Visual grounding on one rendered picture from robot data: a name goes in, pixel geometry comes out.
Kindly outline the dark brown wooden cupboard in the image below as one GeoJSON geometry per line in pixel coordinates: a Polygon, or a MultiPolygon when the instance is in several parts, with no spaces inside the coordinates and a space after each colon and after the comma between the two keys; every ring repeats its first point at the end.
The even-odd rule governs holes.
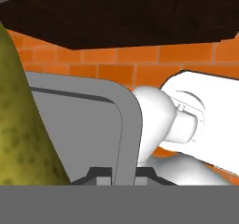
{"type": "Polygon", "coordinates": [[[219,42],[239,33],[239,0],[0,0],[0,22],[68,49],[219,42]]]}

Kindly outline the grey rounded appliance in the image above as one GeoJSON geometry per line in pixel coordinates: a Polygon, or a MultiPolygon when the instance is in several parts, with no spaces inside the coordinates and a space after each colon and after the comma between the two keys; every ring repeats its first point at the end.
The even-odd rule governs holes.
{"type": "Polygon", "coordinates": [[[133,185],[142,130],[134,95],[104,79],[33,72],[26,77],[69,178],[106,167],[111,185],[133,185]]]}

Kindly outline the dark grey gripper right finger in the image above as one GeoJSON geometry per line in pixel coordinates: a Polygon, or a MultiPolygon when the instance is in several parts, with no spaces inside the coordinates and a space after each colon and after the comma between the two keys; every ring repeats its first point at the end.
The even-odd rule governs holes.
{"type": "Polygon", "coordinates": [[[157,176],[152,167],[138,167],[135,173],[136,186],[174,186],[175,183],[157,176]]]}

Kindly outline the white stand mixer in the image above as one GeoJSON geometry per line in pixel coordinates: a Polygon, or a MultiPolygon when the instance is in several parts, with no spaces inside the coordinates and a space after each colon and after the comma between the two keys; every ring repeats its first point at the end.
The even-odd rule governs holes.
{"type": "Polygon", "coordinates": [[[181,71],[133,90],[142,113],[137,166],[178,186],[228,186],[239,175],[239,79],[181,71]]]}

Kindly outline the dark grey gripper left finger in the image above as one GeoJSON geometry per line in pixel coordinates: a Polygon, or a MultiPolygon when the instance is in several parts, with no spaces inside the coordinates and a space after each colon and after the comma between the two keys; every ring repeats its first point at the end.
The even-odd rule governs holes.
{"type": "Polygon", "coordinates": [[[111,167],[91,167],[88,173],[72,182],[77,186],[111,186],[112,168],[111,167]]]}

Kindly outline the olive green mottled rounded object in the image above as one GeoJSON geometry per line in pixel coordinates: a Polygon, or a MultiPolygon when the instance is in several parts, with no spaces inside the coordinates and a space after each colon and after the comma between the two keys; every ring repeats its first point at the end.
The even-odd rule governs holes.
{"type": "Polygon", "coordinates": [[[0,186],[68,185],[19,54],[0,22],[0,186]]]}

